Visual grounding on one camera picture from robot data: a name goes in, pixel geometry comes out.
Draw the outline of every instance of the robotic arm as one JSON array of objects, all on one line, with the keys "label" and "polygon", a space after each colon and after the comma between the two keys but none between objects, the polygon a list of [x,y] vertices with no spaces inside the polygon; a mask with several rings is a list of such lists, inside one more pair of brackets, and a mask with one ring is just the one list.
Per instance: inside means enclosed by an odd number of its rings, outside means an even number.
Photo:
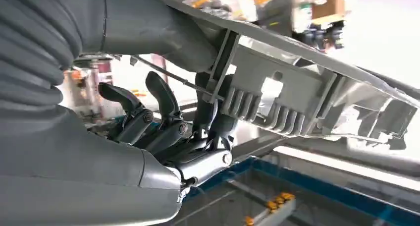
[{"label": "robotic arm", "polygon": [[[181,181],[199,177],[192,165],[202,156],[165,167],[148,151],[89,133],[58,105],[54,86],[82,53],[155,53],[207,71],[217,53],[201,29],[159,0],[0,6],[1,224],[151,225],[174,217],[185,194]],[[223,153],[215,154],[226,167]]]},{"label": "robotic arm", "polygon": [[[0,0],[0,21],[0,225],[165,222],[190,186],[230,164],[229,134],[238,119],[284,137],[370,146],[403,141],[420,108],[418,92],[392,79],[174,0]],[[86,53],[155,53],[198,73],[196,85],[188,83],[205,93],[197,93],[192,141],[179,140],[179,107],[154,74],[146,82],[163,103],[158,134],[142,134],[153,113],[107,85],[102,96],[123,105],[127,124],[108,139],[86,131],[58,105],[54,87]],[[231,64],[235,74],[226,75]],[[264,99],[267,80],[283,87]],[[359,126],[345,129],[345,120]],[[418,174],[418,163],[398,166]]]}]

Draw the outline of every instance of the screw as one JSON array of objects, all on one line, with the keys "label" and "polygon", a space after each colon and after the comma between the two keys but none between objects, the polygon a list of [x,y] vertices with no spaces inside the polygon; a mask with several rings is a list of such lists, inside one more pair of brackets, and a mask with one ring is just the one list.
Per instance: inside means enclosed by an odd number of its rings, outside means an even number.
[{"label": "screw", "polygon": [[223,155],[223,162],[226,164],[230,164],[232,162],[232,155],[230,154]]},{"label": "screw", "polygon": [[183,190],[181,191],[180,196],[181,196],[182,198],[184,198],[185,196],[187,196],[188,192],[190,192],[190,188],[185,188],[185,189],[183,189]]},{"label": "screw", "polygon": [[181,134],[184,134],[185,132],[187,132],[187,130],[188,130],[188,126],[185,123],[182,123],[178,129],[179,133]]},{"label": "screw", "polygon": [[144,116],[143,116],[143,120],[145,123],[150,123],[153,121],[153,114],[150,112],[147,112]]}]

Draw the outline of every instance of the cardboard box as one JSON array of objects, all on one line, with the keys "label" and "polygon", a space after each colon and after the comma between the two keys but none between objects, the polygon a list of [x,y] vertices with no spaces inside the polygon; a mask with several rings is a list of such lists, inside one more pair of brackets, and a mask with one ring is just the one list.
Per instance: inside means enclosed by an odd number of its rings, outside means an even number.
[{"label": "cardboard box", "polygon": [[326,0],[321,5],[312,4],[312,23],[326,24],[344,19],[346,14],[344,0]]}]

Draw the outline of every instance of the gray robot arm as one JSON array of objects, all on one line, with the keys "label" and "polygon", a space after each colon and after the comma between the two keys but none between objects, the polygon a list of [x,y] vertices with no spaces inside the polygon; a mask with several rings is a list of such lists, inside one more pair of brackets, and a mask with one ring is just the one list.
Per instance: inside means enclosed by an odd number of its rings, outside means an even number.
[{"label": "gray robot arm", "polygon": [[181,178],[200,183],[209,175],[191,173],[194,162],[224,153],[164,167],[147,151],[87,132],[58,105],[54,86],[82,53],[156,53],[188,71],[208,70],[216,51],[198,26],[159,0],[0,0],[0,7],[0,224],[151,225],[174,217]]}]

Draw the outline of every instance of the orange object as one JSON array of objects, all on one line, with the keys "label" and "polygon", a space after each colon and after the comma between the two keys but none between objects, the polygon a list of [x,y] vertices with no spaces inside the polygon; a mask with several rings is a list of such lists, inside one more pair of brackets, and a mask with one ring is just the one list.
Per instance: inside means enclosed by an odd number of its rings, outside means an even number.
[{"label": "orange object", "polygon": [[192,7],[197,8],[198,6],[204,4],[207,1],[209,1],[209,0],[198,0],[198,1],[193,3]]},{"label": "orange object", "polygon": [[71,78],[73,78],[73,80],[81,80],[82,79],[82,73],[78,70],[74,70],[71,72]]},{"label": "orange object", "polygon": [[133,93],[137,98],[147,96],[147,92],[144,92],[144,91],[140,92],[139,90],[136,90],[136,89],[131,90],[131,93]]},{"label": "orange object", "polygon": [[253,226],[254,225],[254,219],[249,217],[249,216],[246,216],[245,217],[245,225],[246,226]]},{"label": "orange object", "polygon": [[295,196],[286,192],[281,193],[281,197],[283,197],[285,200],[293,200],[295,199]]},{"label": "orange object", "polygon": [[268,209],[270,209],[271,214],[274,213],[278,209],[277,204],[275,202],[272,202],[272,201],[267,202],[267,207],[268,207]]},{"label": "orange object", "polygon": [[280,205],[280,204],[284,204],[284,198],[283,198],[283,197],[281,197],[281,196],[277,196],[277,198],[276,198],[276,203],[277,203],[278,205]]}]

